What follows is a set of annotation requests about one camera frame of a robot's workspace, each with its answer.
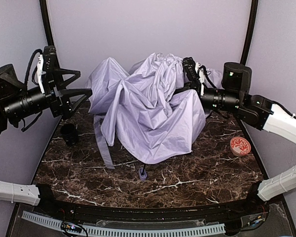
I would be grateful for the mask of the lavender folding umbrella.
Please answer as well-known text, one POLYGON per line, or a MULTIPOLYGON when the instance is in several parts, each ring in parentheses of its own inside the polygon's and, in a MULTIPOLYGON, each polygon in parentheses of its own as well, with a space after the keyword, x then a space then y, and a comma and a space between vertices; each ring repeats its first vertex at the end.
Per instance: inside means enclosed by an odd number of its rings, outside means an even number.
POLYGON ((209 110, 195 90, 176 93, 187 78, 182 58, 153 53, 130 71, 113 58, 89 76, 89 112, 97 145, 107 168, 114 167, 109 147, 118 139, 136 159, 157 164, 188 154, 203 130, 209 110))

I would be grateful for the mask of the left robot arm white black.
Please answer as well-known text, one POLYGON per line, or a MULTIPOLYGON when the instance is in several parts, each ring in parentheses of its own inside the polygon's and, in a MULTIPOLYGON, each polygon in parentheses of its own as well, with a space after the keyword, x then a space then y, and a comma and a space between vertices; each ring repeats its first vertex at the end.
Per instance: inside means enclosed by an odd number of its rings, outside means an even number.
POLYGON ((20 82, 12 64, 0 67, 0 135, 11 124, 15 128, 29 116, 36 117, 24 124, 28 130, 42 112, 49 109, 55 118, 71 118, 91 95, 91 89, 68 89, 80 77, 80 71, 59 68, 56 65, 55 46, 46 46, 33 52, 25 75, 20 82))

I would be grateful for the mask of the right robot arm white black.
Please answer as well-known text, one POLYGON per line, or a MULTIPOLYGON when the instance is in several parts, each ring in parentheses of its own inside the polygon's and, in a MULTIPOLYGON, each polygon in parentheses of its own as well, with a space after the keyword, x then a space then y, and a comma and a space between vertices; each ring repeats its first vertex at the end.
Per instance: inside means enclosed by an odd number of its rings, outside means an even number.
MULTIPOLYGON (((296 115, 283 105, 261 95, 250 95, 251 68, 235 62, 223 67, 222 88, 214 86, 205 66, 187 57, 182 62, 188 82, 184 88, 196 90, 204 109, 232 113, 244 123, 277 134, 296 144, 296 115)), ((254 183, 246 197, 248 203, 263 203, 296 188, 296 165, 281 174, 254 183)))

